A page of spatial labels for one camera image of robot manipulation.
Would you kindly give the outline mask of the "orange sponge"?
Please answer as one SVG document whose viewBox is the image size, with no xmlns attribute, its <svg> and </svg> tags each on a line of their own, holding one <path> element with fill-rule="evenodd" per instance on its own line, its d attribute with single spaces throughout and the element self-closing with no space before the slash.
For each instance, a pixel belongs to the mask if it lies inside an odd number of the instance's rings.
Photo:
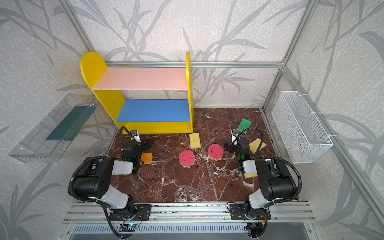
<svg viewBox="0 0 384 240">
<path fill-rule="evenodd" d="M 141 156 L 141 162 L 143 162 L 143 165 L 149 165 L 152 163 L 152 153 L 143 153 Z"/>
</svg>

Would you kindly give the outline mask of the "green top sponge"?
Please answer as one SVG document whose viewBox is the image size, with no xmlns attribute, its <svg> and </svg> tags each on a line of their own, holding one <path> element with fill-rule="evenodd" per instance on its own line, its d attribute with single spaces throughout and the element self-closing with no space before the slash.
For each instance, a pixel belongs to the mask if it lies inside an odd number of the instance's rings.
<svg viewBox="0 0 384 240">
<path fill-rule="evenodd" d="M 250 126 L 251 126 L 251 121 L 249 120 L 246 120 L 246 119 L 242 119 L 242 121 L 240 122 L 237 130 L 239 132 L 242 132 L 242 131 L 245 131 L 246 129 L 248 129 Z"/>
</svg>

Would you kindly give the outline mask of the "yellow sponge green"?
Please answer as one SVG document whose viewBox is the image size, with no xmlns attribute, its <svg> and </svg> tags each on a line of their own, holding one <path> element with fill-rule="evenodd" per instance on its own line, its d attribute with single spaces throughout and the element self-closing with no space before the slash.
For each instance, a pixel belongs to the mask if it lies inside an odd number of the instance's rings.
<svg viewBox="0 0 384 240">
<path fill-rule="evenodd" d="M 191 149 L 201 148 L 201 141 L 199 133 L 189 134 Z"/>
</svg>

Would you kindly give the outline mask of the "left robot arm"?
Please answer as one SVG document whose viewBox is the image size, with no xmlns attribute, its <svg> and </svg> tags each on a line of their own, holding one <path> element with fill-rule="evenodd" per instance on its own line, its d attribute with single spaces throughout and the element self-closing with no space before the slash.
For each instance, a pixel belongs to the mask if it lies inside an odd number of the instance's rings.
<svg viewBox="0 0 384 240">
<path fill-rule="evenodd" d="M 142 154 L 151 149 L 149 140 L 141 143 L 130 140 L 123 146 L 122 158 L 98 156 L 86 158 L 71 176 L 68 193 L 76 200 L 101 205 L 104 209 L 134 214 L 133 197 L 111 185 L 115 175 L 135 175 L 144 162 Z"/>
</svg>

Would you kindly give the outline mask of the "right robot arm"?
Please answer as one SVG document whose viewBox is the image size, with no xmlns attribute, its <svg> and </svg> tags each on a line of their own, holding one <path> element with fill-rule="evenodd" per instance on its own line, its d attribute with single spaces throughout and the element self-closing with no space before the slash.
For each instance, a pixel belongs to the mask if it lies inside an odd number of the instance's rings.
<svg viewBox="0 0 384 240">
<path fill-rule="evenodd" d="M 292 163 L 276 156 L 251 157 L 250 143 L 245 138 L 225 143 L 224 150 L 237 154 L 237 167 L 243 174 L 256 174 L 258 177 L 259 189 L 246 198 L 245 213 L 289 202 L 300 194 L 303 180 Z"/>
</svg>

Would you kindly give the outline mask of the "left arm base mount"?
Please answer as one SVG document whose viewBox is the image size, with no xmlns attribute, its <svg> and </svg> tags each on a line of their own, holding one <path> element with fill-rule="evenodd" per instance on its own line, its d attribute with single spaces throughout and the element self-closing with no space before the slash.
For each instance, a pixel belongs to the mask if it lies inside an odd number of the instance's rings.
<svg viewBox="0 0 384 240">
<path fill-rule="evenodd" d="M 109 218 L 111 221 L 148 221 L 151 208 L 150 204 L 135 204 L 134 207 L 128 207 L 128 209 L 111 210 Z"/>
</svg>

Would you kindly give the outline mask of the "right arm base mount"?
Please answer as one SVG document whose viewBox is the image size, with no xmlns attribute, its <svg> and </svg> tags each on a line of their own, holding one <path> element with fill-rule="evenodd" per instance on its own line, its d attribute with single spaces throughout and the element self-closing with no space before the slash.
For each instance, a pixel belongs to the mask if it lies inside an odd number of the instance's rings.
<svg viewBox="0 0 384 240">
<path fill-rule="evenodd" d="M 246 204 L 236 204 L 229 202 L 226 205 L 231 214 L 231 220 L 244 220 L 244 221 L 269 221 L 271 220 L 271 213 L 269 209 L 253 209 Z"/>
</svg>

